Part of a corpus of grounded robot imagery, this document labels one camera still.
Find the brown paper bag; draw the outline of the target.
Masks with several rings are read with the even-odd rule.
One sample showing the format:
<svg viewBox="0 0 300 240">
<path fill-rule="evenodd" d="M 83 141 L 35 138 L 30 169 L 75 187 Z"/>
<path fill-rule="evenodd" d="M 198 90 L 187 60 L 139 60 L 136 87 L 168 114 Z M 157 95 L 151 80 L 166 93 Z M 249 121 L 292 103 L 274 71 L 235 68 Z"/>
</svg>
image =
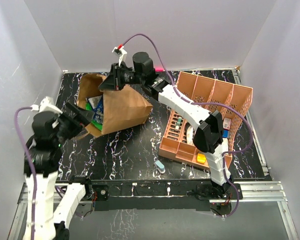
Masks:
<svg viewBox="0 0 300 240">
<path fill-rule="evenodd" d="M 87 133 L 77 137 L 78 140 L 88 134 L 98 138 L 142 125 L 147 121 L 153 108 L 152 104 L 129 85 L 120 91 L 100 91 L 98 87 L 105 79 L 104 75 L 97 73 L 85 74 L 80 79 L 77 105 L 85 109 L 87 98 L 103 96 L 104 111 L 102 129 L 99 130 L 90 123 L 85 127 Z"/>
</svg>

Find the green cassava chips bag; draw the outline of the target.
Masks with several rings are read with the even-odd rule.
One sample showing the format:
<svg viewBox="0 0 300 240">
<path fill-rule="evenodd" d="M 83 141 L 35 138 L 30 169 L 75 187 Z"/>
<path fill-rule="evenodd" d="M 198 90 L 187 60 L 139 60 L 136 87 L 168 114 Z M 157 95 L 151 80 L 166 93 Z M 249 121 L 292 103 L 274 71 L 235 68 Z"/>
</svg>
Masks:
<svg viewBox="0 0 300 240">
<path fill-rule="evenodd" d="M 90 105 L 88 102 L 85 104 L 85 109 L 88 110 L 88 111 L 92 111 L 92 110 L 93 110 L 92 107 L 91 107 L 91 105 Z M 98 130 L 102 131 L 103 125 L 102 125 L 101 123 L 98 123 L 95 119 L 93 119 L 93 120 L 91 121 L 91 123 L 92 123 Z"/>
</svg>

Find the blue chips bag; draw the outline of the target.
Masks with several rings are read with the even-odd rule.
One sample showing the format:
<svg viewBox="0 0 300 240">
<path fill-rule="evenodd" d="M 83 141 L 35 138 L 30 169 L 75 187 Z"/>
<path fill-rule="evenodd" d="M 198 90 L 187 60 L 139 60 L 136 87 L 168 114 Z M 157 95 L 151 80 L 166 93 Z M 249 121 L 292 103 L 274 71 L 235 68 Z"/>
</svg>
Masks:
<svg viewBox="0 0 300 240">
<path fill-rule="evenodd" d="M 90 97 L 87 102 L 91 105 L 92 111 L 94 112 L 93 119 L 98 123 L 103 124 L 104 121 L 104 101 L 103 95 Z"/>
</svg>

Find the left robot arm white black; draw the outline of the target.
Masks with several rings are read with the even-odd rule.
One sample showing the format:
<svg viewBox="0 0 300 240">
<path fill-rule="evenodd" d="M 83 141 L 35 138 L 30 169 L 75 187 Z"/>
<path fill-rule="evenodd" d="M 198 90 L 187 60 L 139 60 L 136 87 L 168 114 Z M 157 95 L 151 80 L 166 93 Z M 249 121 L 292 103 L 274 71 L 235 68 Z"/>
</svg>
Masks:
<svg viewBox="0 0 300 240">
<path fill-rule="evenodd" d="M 94 191 L 88 176 L 74 175 L 57 208 L 54 208 L 62 145 L 77 137 L 88 126 L 94 112 L 67 102 L 70 116 L 55 106 L 50 97 L 28 107 L 33 116 L 33 135 L 25 141 L 14 114 L 15 128 L 24 150 L 23 173 L 27 185 L 27 220 L 25 240 L 68 240 L 69 225 L 81 200 L 89 200 Z"/>
</svg>

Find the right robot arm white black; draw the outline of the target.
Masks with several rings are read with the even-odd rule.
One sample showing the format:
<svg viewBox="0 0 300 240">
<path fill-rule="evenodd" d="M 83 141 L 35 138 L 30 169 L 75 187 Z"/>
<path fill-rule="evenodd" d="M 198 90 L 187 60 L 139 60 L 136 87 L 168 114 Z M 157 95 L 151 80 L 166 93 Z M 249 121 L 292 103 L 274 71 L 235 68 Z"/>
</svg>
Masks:
<svg viewBox="0 0 300 240">
<path fill-rule="evenodd" d="M 106 79 L 98 87 L 101 91 L 121 91 L 125 85 L 140 85 L 143 92 L 178 113 L 194 130 L 192 142 L 202 152 L 210 168 L 210 189 L 201 196 L 225 198 L 231 192 L 231 173 L 225 163 L 224 152 L 228 151 L 223 138 L 222 114 L 197 105 L 181 93 L 174 82 L 156 72 L 153 60 L 146 52 L 133 55 L 133 67 L 125 63 L 127 53 L 114 48 L 118 62 L 113 63 Z"/>
</svg>

